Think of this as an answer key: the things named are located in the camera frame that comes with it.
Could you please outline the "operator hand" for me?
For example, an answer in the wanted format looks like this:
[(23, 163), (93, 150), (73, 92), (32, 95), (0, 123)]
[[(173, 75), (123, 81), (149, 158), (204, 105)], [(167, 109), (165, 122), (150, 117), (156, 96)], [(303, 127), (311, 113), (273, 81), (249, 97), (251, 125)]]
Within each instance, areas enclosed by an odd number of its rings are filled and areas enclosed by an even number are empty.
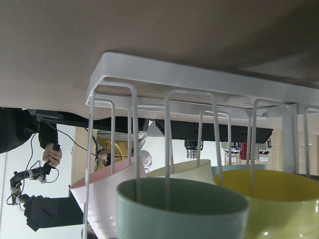
[(46, 145), (42, 160), (44, 162), (48, 162), (51, 167), (56, 168), (60, 164), (60, 160), (62, 158), (62, 150), (53, 150), (53, 146), (53, 143), (49, 143)]

